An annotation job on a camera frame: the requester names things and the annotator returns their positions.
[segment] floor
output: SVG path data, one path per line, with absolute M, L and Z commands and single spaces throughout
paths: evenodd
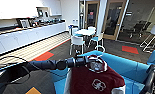
M 84 52 L 89 52 L 95 50 L 94 47 L 96 46 L 96 42 L 93 42 L 91 46 L 88 48 L 87 45 L 89 43 L 88 39 L 86 40 L 86 46 Z M 151 53 L 145 53 L 142 51 L 142 48 L 139 47 L 139 44 L 130 44 L 125 43 L 123 41 L 114 41 L 103 39 L 103 46 L 106 49 L 106 53 L 110 53 L 116 56 L 124 57 L 130 60 L 134 60 L 141 63 L 146 63 Z M 139 54 L 134 54 L 130 52 L 122 51 L 123 46 L 134 47 L 137 49 Z M 75 47 L 77 50 L 81 51 L 81 47 Z M 53 53 L 54 55 L 50 57 L 50 59 L 66 59 L 75 56 L 75 50 L 72 50 L 72 55 L 69 55 L 70 52 L 70 35 L 68 32 L 61 33 L 59 35 L 41 40 L 34 44 L 28 45 L 11 53 L 5 54 L 0 56 L 0 58 L 4 56 L 14 55 L 21 58 L 26 59 L 27 61 L 31 61 L 41 54 L 45 52 Z M 12 62 L 19 62 L 18 59 L 5 59 L 0 64 L 4 63 L 12 63 Z
M 96 46 L 96 43 L 92 43 L 91 46 L 88 48 L 88 40 L 86 40 L 86 47 L 84 50 L 85 52 L 89 52 L 92 50 L 95 50 L 94 47 Z M 14 56 L 18 56 L 21 58 L 24 58 L 28 61 L 31 60 L 46 60 L 46 59 L 50 59 L 50 60 L 64 60 L 70 57 L 74 57 L 75 56 L 75 50 L 72 50 L 72 55 L 69 54 L 70 52 L 70 35 L 68 32 L 64 32 L 61 34 L 58 34 L 56 36 L 50 37 L 50 38 L 46 38 L 44 40 L 41 40 L 39 42 L 33 43 L 31 45 L 28 45 L 26 47 L 20 48 L 16 51 L 13 51 L 11 53 L 7 53 L 4 54 L 2 56 L 0 56 L 0 58 L 4 57 L 4 56 L 8 56 L 8 55 L 14 55 Z M 130 60 L 134 60 L 134 61 L 138 61 L 141 63 L 146 64 L 149 56 L 151 53 L 145 53 L 142 51 L 142 48 L 139 47 L 138 44 L 130 44 L 130 43 L 125 43 L 123 41 L 114 41 L 114 40 L 108 40 L 108 39 L 103 39 L 103 46 L 105 47 L 105 52 L 106 53 L 110 53 L 116 56 L 120 56 L 120 57 L 124 57 Z M 136 49 L 137 53 L 135 54 L 134 51 L 130 52 L 126 52 L 123 51 L 124 47 L 128 47 L 131 49 L 134 48 Z M 81 47 L 76 46 L 75 47 L 77 50 L 81 50 Z M 7 60 L 3 60 L 1 62 L 2 63 L 13 63 L 13 62 L 19 62 L 19 60 L 17 59 L 7 59 Z M 11 84 L 11 85 L 7 85 L 4 94 L 23 94 L 25 92 L 27 92 L 30 88 L 32 88 L 32 86 L 34 86 L 37 90 L 39 91 L 43 91 L 41 93 L 46 94 L 46 92 L 50 92 L 48 94 L 55 94 L 55 91 L 53 89 L 53 83 L 48 81 L 51 81 L 51 76 L 49 76 L 50 73 L 49 72 L 42 72 L 42 71 L 35 71 L 35 72 L 31 72 L 31 77 L 30 80 L 26 81 L 23 84 L 20 85 L 15 85 L 15 84 Z

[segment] white table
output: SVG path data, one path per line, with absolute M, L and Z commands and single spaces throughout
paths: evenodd
M 87 29 L 81 29 L 79 31 L 76 31 L 75 33 L 76 34 L 82 34 L 82 35 L 87 35 L 87 36 L 90 36 L 90 35 L 93 35 L 96 31 L 92 31 L 92 30 L 87 30 Z

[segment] countertop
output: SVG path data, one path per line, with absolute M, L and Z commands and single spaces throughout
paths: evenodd
M 48 25 L 53 25 L 53 24 L 58 24 L 58 23 L 63 23 L 64 21 L 61 22 L 55 22 L 55 23 L 42 23 L 41 25 L 37 25 L 35 27 L 28 27 L 28 28 L 15 28 L 15 29 L 10 29 L 10 30 L 4 30 L 0 31 L 1 34 L 6 34 L 6 33 L 11 33 L 11 32 L 17 32 L 17 31 L 22 31 L 22 30 L 27 30 L 27 29 L 33 29 L 33 28 L 38 28 L 38 27 L 43 27 L 43 26 L 48 26 Z

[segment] glass door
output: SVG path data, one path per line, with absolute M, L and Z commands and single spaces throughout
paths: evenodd
M 99 11 L 99 1 L 86 2 L 85 28 L 97 26 L 97 17 Z
M 106 13 L 104 17 L 104 23 L 102 32 L 104 32 L 104 38 L 117 39 L 117 34 L 120 32 L 121 19 L 126 5 L 126 0 L 108 0 Z

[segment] maroon t-shirt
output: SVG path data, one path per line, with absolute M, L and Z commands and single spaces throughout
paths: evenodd
M 85 66 L 72 68 L 70 82 L 70 94 L 111 94 L 113 88 L 125 85 L 124 79 L 109 66 L 102 73 Z

